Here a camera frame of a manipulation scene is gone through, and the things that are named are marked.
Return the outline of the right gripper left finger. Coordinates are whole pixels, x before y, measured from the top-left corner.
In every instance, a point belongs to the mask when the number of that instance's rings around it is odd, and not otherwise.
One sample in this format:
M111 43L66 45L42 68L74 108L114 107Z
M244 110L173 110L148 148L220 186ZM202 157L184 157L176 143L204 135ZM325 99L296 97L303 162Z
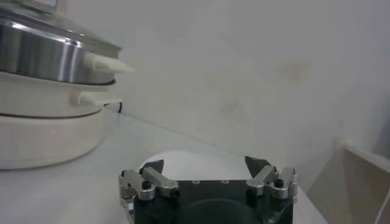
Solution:
M179 182L162 175L164 160L146 162L138 171L123 170L119 175L119 196L123 200L137 197L150 201L157 195L176 200L179 197Z

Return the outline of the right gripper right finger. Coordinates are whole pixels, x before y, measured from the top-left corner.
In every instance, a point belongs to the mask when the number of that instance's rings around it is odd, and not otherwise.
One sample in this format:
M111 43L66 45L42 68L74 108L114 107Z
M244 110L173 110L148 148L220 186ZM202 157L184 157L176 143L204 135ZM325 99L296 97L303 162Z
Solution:
M268 187L272 198L278 200L297 199L297 172L295 168L285 167L279 172L265 159L251 156L245 156L244 159L252 177L246 181L246 186L254 196L263 196Z

